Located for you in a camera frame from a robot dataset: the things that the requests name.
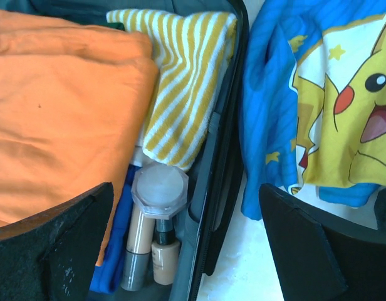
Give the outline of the orange cloth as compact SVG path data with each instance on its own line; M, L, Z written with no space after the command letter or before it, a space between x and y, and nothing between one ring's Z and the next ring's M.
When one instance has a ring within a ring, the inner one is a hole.
M0 10L0 226L122 194L158 69L148 35Z

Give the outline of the black suitcase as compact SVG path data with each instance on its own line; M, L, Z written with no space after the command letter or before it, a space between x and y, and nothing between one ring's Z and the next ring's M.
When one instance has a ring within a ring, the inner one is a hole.
M212 275L224 243L243 176L237 111L241 99L249 22L242 1L31 1L30 10L77 23L97 24L105 11L120 8L163 9L187 16L200 11L226 11L237 17L236 50L209 122L209 133L189 172L188 206L177 215L182 240L174 284L150 280L137 292L110 295L88 291L86 300L197 300L203 275Z

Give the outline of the blue garment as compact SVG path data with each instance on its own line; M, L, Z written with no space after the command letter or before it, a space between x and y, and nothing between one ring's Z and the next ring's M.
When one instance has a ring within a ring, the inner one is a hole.
M127 239L133 208L131 187L137 171L137 166L130 165L128 167L122 195L115 211L110 240L105 250L103 263L101 266L95 267L91 280L90 290L93 292L113 293L118 288L122 279L126 252L125 240Z

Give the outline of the cork topped bottle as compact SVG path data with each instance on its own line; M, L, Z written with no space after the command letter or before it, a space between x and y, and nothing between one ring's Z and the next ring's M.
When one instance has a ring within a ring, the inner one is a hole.
M160 285L174 282L179 261L180 241L176 238L171 219L157 219L152 242L154 281Z

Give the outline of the dark green cloth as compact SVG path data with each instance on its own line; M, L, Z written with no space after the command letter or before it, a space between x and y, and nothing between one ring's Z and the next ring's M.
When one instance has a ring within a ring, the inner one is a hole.
M116 30L120 30L120 31L125 31L125 27L124 27L123 23L119 23L119 22L105 23L104 27L116 29Z

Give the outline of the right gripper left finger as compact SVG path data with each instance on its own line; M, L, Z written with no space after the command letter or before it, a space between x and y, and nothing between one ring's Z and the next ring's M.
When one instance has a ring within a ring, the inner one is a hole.
M113 197L104 182L0 227L0 300L86 300Z

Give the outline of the light blue Pikachu shirt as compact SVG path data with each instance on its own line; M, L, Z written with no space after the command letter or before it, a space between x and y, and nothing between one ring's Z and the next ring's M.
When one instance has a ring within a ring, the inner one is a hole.
M241 205L259 188L359 208L386 187L386 1L266 1L251 28L239 135Z

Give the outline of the small white jar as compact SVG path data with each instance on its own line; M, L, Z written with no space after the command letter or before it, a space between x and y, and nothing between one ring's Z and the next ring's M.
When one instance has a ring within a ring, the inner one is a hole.
M184 171L152 162L135 173L132 199L145 217L169 220L187 204L188 186Z

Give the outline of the yellow white striped towel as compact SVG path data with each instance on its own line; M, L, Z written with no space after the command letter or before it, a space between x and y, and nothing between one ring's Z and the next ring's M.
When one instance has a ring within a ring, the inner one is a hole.
M107 21L149 36L159 68L142 129L145 156L188 171L208 132L211 113L234 55L237 18L205 11L179 16L154 9L116 9Z

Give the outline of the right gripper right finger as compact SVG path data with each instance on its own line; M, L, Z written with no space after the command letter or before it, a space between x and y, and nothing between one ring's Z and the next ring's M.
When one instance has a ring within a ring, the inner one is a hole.
M260 187L259 202L285 300L386 300L386 231L271 184Z

